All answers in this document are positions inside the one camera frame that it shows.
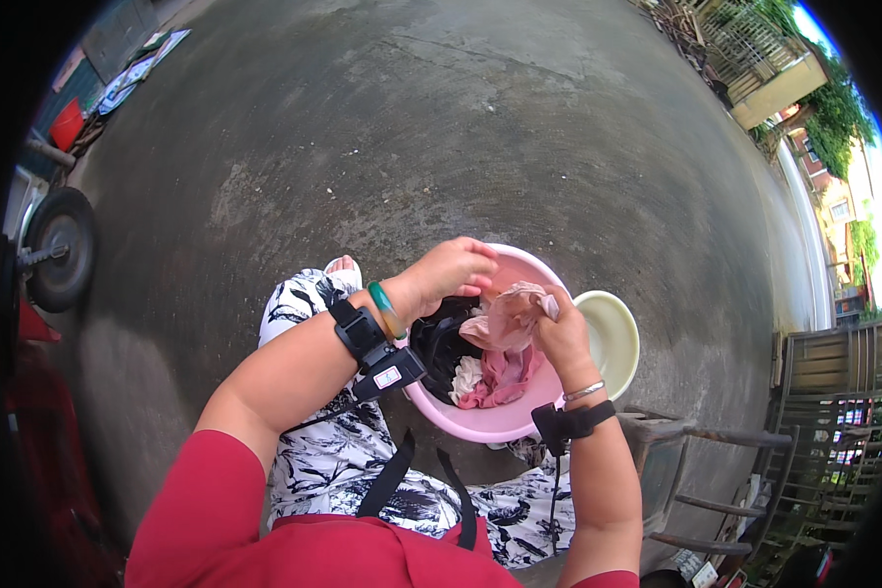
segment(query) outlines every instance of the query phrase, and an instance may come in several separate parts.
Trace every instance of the green jade bangle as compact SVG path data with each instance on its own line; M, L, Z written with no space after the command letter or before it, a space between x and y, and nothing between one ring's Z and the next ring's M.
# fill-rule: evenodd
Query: green jade bangle
M372 296L372 301L376 303L379 313L383 315L388 330L391 331L397 341L404 339L407 336L405 325L401 323L399 315L392 308L392 303L389 302L386 291L382 289L382 286L377 281L371 281L367 284L366 289L369 291L369 295Z

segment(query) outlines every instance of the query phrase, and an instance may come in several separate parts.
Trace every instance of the black and white patterned pants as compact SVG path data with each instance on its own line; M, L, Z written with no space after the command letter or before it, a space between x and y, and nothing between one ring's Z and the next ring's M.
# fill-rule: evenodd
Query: black and white patterned pants
M259 346L294 324L326 312L336 300L354 291L353 285L316 269L303 270L278 284L262 315ZM351 381L308 420L355 402ZM556 460L533 438L513 441L508 447L531 469L513 480L467 487L467 491L479 515L487 519L494 558L507 568L521 568L552 555L548 524ZM281 516L355 515L372 481L395 451L376 401L282 435L271 466L269 528ZM559 549L568 548L575 531L567 459L562 461L555 511ZM441 537L460 521L460 513L460 500L453 488L410 469L379 518Z

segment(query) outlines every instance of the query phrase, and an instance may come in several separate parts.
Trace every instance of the silver bracelet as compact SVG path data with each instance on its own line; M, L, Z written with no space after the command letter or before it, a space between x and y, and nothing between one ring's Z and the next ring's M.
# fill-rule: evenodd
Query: silver bracelet
M584 398L585 396L588 396L588 394L594 394L595 392L598 392L604 386L605 386L605 381L598 380L596 383L588 386L588 388L586 388L585 390L580 390L578 392L572 392L571 394L565 394L563 396L563 398L565 399L565 402L570 403L573 400L578 400L579 398Z

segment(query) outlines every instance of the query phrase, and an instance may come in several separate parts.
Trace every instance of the red bucket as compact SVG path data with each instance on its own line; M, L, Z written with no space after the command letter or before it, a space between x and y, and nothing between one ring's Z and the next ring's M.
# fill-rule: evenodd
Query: red bucket
M75 137L82 130L82 124L84 124L82 109L79 108L79 99L76 96L62 109L49 127L49 134L52 135L55 146L68 151Z

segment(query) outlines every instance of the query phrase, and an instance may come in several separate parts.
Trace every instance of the pink basin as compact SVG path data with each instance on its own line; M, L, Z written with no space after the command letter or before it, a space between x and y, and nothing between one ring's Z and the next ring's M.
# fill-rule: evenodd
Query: pink basin
M491 243L490 246L499 253L493 291L502 292L521 279L565 288L555 272L534 255L509 245ZM462 440L478 443L503 443L525 437L536 430L529 414L533 408L545 403L554 403L557 407L564 404L562 384L548 361L533 376L523 397L504 406L462 410L436 399L421 382L406 386L405 392L421 414L438 428Z

